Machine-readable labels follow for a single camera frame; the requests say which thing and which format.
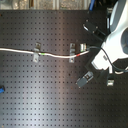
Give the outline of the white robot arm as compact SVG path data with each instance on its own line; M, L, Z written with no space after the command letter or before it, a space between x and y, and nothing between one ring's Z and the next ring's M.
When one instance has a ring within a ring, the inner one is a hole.
M110 17L110 34L104 38L100 51L91 61L97 70L112 67L116 74L126 73L113 65L118 59L128 58L128 0L118 0Z

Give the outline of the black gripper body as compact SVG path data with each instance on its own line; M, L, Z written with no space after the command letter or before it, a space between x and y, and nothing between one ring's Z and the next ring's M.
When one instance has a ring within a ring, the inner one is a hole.
M90 56L89 59L87 60L85 64L85 68L88 71L91 71L93 73L93 76L95 79L101 79L106 73L107 70L97 70L92 64L92 60L94 59L95 55L98 53L98 51L94 51Z

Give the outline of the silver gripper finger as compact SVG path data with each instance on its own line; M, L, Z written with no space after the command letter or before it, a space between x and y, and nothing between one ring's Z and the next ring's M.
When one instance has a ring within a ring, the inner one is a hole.
M80 52L84 53L86 51L88 51L87 50L87 44L86 43L81 43L80 44Z

